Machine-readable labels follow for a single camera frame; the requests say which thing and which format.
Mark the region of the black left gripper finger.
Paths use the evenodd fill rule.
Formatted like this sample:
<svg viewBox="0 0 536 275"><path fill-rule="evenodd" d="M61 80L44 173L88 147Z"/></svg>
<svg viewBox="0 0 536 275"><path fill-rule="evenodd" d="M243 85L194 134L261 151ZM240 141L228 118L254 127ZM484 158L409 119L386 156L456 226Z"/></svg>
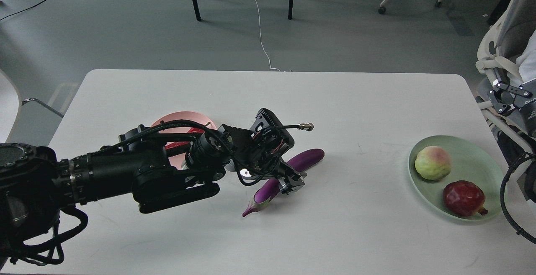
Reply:
<svg viewBox="0 0 536 275"><path fill-rule="evenodd" d="M301 180L307 177L307 164L303 161L281 161L279 163L279 178Z"/></svg>
<svg viewBox="0 0 536 275"><path fill-rule="evenodd" d="M303 174L280 175L277 179L279 181L279 190L285 195L297 192L305 185Z"/></svg>

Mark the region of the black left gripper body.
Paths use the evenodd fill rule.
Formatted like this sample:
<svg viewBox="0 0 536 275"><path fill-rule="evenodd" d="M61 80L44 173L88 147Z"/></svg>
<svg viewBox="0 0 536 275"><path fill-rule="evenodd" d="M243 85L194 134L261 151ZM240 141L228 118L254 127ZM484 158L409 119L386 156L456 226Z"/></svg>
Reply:
<svg viewBox="0 0 536 275"><path fill-rule="evenodd" d="M237 172L241 183L253 183L279 176L283 154L295 142L289 129L270 109L261 108L249 129L220 125L218 150L223 153L230 170Z"/></svg>

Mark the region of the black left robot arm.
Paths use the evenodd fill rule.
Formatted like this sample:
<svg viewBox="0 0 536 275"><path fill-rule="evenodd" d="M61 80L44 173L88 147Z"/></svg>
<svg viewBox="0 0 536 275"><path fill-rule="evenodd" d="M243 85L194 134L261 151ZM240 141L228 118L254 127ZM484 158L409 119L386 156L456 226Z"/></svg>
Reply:
<svg viewBox="0 0 536 275"><path fill-rule="evenodd" d="M273 178L279 192L298 191L305 171L283 154L294 145L289 129L313 128L285 126L262 108L249 129L161 121L71 160L46 146L2 143L1 264L61 264L62 243L88 225L77 204L131 193L141 213L153 213L216 195L227 171L245 186Z"/></svg>

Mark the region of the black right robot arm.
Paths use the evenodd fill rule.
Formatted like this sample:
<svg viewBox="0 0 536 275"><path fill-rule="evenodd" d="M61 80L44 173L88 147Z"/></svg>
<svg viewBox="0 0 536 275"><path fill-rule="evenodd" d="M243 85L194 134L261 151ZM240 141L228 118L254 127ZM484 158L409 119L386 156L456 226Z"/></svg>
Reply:
<svg viewBox="0 0 536 275"><path fill-rule="evenodd" d="M500 103L500 93L507 91L508 88L511 88L511 86L508 83L502 82L501 78L492 81L491 85L492 87L489 91L489 98L492 102L492 107L494 111L497 111L500 116L502 116L502 113L504 111L509 111L510 108L508 105L506 107L502 106L503 104ZM526 140L521 138L521 136L519 136L519 134L515 132L515 130L513 130L506 122L502 121L502 118L500 116L495 116L492 113L492 115L490 115L490 120L494 123L495 126L498 127L498 130L500 130L504 135L508 136L508 138L512 139L513 144L516 144L521 148L519 151L519 155L517 155L511 163L508 163L507 172L502 179L499 191L501 210L507 222L513 227L517 235L524 237L531 243L536 243L535 237L525 231L525 229L523 229L514 220L514 218L508 212L507 204L505 202L507 184L511 182L512 187L518 187L518 179L524 178L525 172L534 162L535 154L532 152L530 144Z"/></svg>

